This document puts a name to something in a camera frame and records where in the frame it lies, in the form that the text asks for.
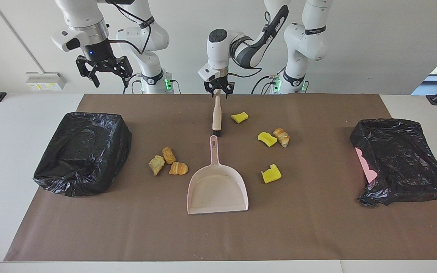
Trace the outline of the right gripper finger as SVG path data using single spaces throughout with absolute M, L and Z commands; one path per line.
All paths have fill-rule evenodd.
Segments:
M 132 77 L 132 66 L 127 56 L 123 55 L 119 58 L 113 57 L 107 60 L 107 67 L 111 73 L 114 73 L 123 81 L 129 81 Z
M 88 78 L 94 83 L 95 87 L 98 88 L 100 83 L 96 76 L 96 72 L 98 71 L 99 64 L 94 61 L 87 60 L 84 56 L 78 56 L 76 58 L 76 65 L 80 75 Z

